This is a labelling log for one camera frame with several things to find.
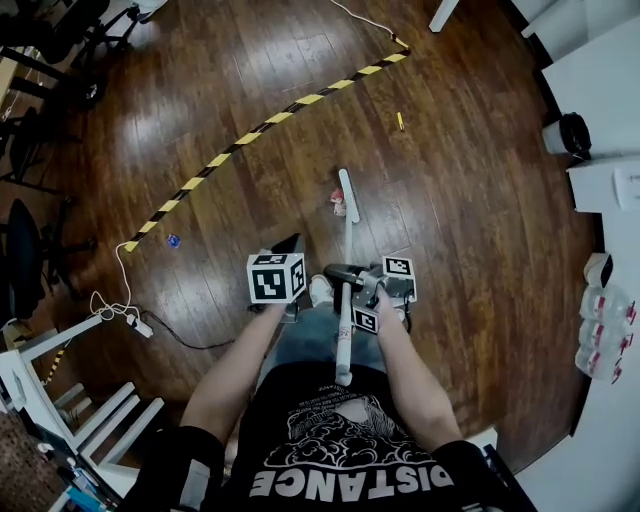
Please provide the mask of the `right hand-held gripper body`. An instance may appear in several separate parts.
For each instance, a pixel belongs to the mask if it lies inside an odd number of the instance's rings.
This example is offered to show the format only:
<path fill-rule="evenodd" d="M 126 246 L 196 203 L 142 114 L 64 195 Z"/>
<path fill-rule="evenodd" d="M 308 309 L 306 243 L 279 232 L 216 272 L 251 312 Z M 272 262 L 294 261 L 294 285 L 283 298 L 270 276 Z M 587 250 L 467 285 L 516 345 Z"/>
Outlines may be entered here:
<path fill-rule="evenodd" d="M 384 256 L 380 263 L 356 272 L 352 285 L 352 322 L 366 332 L 379 330 L 379 300 L 377 293 L 384 289 L 393 308 L 408 332 L 412 328 L 410 306 L 417 301 L 417 285 L 413 262 L 409 258 Z"/>

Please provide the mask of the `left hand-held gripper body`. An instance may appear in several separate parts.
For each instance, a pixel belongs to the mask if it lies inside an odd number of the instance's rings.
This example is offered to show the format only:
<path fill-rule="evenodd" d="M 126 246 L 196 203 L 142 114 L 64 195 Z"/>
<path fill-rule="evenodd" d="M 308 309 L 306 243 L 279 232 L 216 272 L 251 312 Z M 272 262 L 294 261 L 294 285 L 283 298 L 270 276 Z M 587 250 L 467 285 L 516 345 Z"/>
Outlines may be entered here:
<path fill-rule="evenodd" d="M 246 265 L 251 304 L 258 313 L 270 304 L 285 304 L 282 323 L 297 321 L 298 299 L 307 288 L 303 253 L 250 255 Z"/>

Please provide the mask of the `person's right hand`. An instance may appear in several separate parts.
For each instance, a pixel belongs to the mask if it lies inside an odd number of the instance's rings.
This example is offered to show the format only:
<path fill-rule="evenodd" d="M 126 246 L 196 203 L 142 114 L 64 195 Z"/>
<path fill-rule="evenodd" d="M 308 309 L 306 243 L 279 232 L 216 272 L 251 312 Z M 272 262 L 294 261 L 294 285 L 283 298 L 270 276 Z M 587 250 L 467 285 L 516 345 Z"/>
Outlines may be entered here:
<path fill-rule="evenodd" d="M 404 322 L 404 313 L 393 307 L 391 299 L 384 287 L 378 286 L 376 288 L 376 297 L 378 300 L 377 314 L 379 318 L 379 329 Z"/>

